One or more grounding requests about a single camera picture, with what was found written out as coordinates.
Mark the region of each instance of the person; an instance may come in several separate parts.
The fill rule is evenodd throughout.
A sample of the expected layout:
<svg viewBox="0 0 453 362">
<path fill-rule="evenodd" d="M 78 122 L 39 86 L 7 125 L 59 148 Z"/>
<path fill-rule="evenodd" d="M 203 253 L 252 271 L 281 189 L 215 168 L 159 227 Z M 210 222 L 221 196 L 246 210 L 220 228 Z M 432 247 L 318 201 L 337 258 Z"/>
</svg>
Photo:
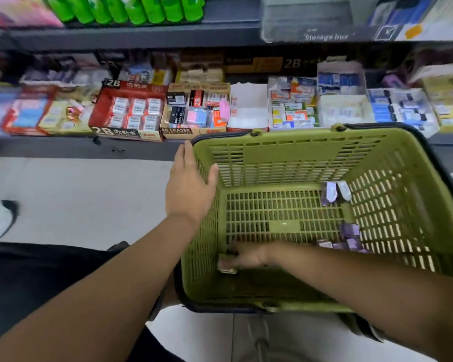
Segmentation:
<svg viewBox="0 0 453 362">
<path fill-rule="evenodd" d="M 166 218 L 0 336 L 0 362 L 128 360 L 158 295 L 211 206 L 218 172 L 213 165 L 205 182 L 191 143 L 181 145 L 166 186 Z M 280 266 L 391 338 L 440 361 L 453 361 L 453 278 L 372 254 L 309 245 L 238 242 L 236 248 L 239 256 L 222 267 Z M 138 360 L 178 360 L 165 357 L 167 352 L 149 339 L 139 349 L 143 355 Z"/>
</svg>

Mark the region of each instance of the brown cardboard box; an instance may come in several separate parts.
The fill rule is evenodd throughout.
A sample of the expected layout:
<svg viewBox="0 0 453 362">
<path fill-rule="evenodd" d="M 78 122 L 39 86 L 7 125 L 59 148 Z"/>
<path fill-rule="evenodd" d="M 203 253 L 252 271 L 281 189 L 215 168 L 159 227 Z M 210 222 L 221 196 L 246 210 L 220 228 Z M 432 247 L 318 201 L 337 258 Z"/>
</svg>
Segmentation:
<svg viewBox="0 0 453 362">
<path fill-rule="evenodd" d="M 204 90 L 205 93 L 215 92 L 219 94 L 227 94 L 230 103 L 230 83 L 229 82 L 217 82 L 217 83 L 205 83 L 205 84 L 170 84 L 168 92 L 185 92 L 190 93 L 191 90 Z M 192 139 L 200 134 L 205 133 L 221 133 L 226 132 L 227 127 L 215 127 L 215 128 L 170 128 L 169 127 L 169 115 L 171 114 L 171 106 L 166 105 L 163 110 L 163 116 L 161 118 L 161 125 L 159 126 L 159 132 L 163 134 L 166 139 Z"/>
</svg>

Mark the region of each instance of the plastic basket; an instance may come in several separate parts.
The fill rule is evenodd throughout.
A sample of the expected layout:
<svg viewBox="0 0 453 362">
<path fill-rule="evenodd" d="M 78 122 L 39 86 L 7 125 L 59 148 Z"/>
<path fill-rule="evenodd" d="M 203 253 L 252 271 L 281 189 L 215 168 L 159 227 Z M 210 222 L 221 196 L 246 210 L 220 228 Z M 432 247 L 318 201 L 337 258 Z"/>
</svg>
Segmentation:
<svg viewBox="0 0 453 362">
<path fill-rule="evenodd" d="M 342 220 L 360 225 L 361 241 L 373 253 L 453 276 L 453 179 L 411 127 L 204 135 L 195 139 L 194 152 L 200 173 L 206 177 L 217 163 L 220 180 L 210 212 L 175 268 L 177 293 L 190 310 L 349 312 L 281 269 L 216 270 L 218 254 L 237 237 L 337 241 Z M 340 179 L 352 201 L 322 206 L 321 183 Z"/>
</svg>

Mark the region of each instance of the floor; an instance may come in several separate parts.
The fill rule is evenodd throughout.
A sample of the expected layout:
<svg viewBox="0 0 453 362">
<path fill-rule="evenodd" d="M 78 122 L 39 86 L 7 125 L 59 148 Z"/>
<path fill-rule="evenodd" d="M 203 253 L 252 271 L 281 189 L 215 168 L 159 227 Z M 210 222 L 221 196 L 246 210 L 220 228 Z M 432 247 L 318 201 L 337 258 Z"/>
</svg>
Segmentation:
<svg viewBox="0 0 453 362">
<path fill-rule="evenodd" d="M 21 206 L 1 241 L 92 249 L 132 243 L 163 219 L 170 167 L 171 162 L 144 160 L 0 158 L 0 200 Z M 246 362 L 254 352 L 250 317 L 195 314 L 175 306 L 161 311 L 150 328 L 186 362 Z M 267 321 L 271 348 L 318 362 L 433 361 L 390 342 L 358 337 L 333 315 L 286 313 Z"/>
</svg>

